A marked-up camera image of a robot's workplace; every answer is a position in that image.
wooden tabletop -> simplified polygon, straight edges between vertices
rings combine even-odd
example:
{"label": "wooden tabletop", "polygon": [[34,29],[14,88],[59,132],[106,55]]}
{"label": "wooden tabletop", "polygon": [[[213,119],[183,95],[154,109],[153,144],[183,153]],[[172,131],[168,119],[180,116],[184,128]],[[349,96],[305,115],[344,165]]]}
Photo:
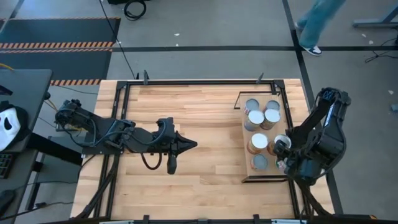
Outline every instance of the wooden tabletop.
{"label": "wooden tabletop", "polygon": [[[308,116],[299,79],[285,79],[294,125]],[[116,80],[101,82],[95,113],[110,117]],[[175,129],[198,146],[177,158],[175,175],[166,162],[148,170],[139,154],[121,156],[112,210],[113,220],[293,218],[287,182],[242,184],[247,176],[241,111],[234,110],[240,91],[267,91],[267,85],[148,85],[132,86],[127,119],[149,131],[159,118],[174,117]],[[122,90],[119,105],[122,105]],[[154,166],[158,155],[146,155]],[[98,188],[103,156],[89,161],[80,174],[71,216],[79,214]],[[300,209],[301,194],[298,192]],[[326,180],[312,188],[315,198],[333,212]],[[104,215],[107,193],[103,197]]]}

black metal frame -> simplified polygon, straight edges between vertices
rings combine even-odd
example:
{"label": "black metal frame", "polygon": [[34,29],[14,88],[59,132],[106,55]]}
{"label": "black metal frame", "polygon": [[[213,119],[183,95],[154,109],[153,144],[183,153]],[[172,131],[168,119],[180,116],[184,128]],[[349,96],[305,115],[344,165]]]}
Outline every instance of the black metal frame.
{"label": "black metal frame", "polygon": [[[289,103],[287,101],[287,95],[285,91],[285,85],[283,80],[261,80],[259,83],[258,80],[135,80],[135,81],[118,81],[116,85],[116,92],[115,92],[115,97],[114,97],[114,103],[113,103],[113,109],[112,109],[112,118],[116,118],[116,113],[118,110],[119,106],[119,99],[120,99],[120,94],[121,90],[124,88],[124,99],[123,99],[123,105],[122,105],[122,112],[121,112],[121,119],[126,119],[127,115],[127,105],[128,105],[128,99],[129,99],[129,93],[130,89],[132,86],[136,85],[270,85],[271,86],[271,91],[255,91],[255,93],[272,93],[272,94],[280,94],[282,95],[282,100],[284,102],[284,108],[286,112],[286,117],[287,117],[287,123],[288,123],[288,128],[293,128],[293,121],[292,117],[290,115],[290,110],[289,110]],[[120,155],[115,155],[114,156],[114,163],[116,163],[116,167],[119,166],[119,159]],[[108,163],[109,163],[109,156],[104,156],[104,161],[103,161],[103,166],[101,170],[101,176],[99,180],[99,186],[101,183],[104,181],[104,178],[106,177],[107,173],[107,168],[108,168]],[[253,179],[246,179],[244,182],[245,183],[250,183],[250,182],[288,182],[289,185],[289,194],[292,199],[292,208],[293,208],[293,213],[295,218],[299,218],[300,216],[300,210],[299,210],[299,203],[297,199],[297,193],[295,189],[295,184],[293,180],[290,180],[287,178],[286,175],[268,175],[268,176],[253,176]],[[114,199],[114,191],[116,187],[116,179],[117,176],[115,175],[114,178],[112,179],[110,183],[110,188],[109,188],[109,195],[108,195],[108,202],[107,202],[107,207],[106,207],[106,218],[111,218],[112,214],[112,207],[113,207],[113,199]],[[94,210],[94,217],[99,217],[100,216],[100,210],[101,210],[101,203],[102,200],[99,200],[95,210]],[[305,205],[305,210],[310,211],[309,205]],[[257,215],[254,215],[254,220],[255,221],[262,221],[262,222],[270,222],[271,219],[259,219]],[[157,220],[157,221],[164,221],[164,222],[170,222],[170,223],[178,223],[184,220]],[[244,222],[245,220],[225,220],[228,223],[233,223],[233,222]]]}

concrete floor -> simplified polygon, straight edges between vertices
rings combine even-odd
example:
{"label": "concrete floor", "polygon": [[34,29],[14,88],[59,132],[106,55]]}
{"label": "concrete floor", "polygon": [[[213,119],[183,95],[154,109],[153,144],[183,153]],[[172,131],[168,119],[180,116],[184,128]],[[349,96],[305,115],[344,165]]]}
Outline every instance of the concrete floor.
{"label": "concrete floor", "polygon": [[[8,18],[18,0],[1,0],[0,17]],[[297,19],[312,0],[289,0]],[[367,46],[395,38],[391,29],[354,29],[353,19],[383,16],[395,0],[348,0],[325,29],[320,46]],[[120,16],[119,40],[123,47],[169,47],[212,45],[293,46],[282,1],[280,0],[152,0],[139,21],[125,20],[123,5],[104,6],[108,16]],[[98,0],[25,0],[17,17],[101,17]],[[304,54],[308,76],[316,94],[325,86],[347,91],[352,105],[343,129],[348,148],[335,168],[335,177],[345,213],[373,214],[398,220],[398,156],[395,138],[398,115],[389,105],[398,103],[397,61],[378,58],[364,60],[372,52],[324,52],[321,57]],[[207,52],[129,52],[127,59],[135,72],[148,71],[156,78],[301,78],[294,52],[207,51]],[[131,78],[121,53],[113,53],[108,79]],[[97,86],[74,86],[96,92]],[[93,110],[95,96],[51,87],[52,100],[60,106],[65,99],[78,98],[84,108]],[[44,105],[40,117],[53,121],[53,111]],[[35,132],[62,136],[38,120]],[[73,200],[75,185],[48,185],[40,190],[37,202],[52,196],[53,201]],[[22,216],[17,223],[64,220],[71,206],[59,205]]]}

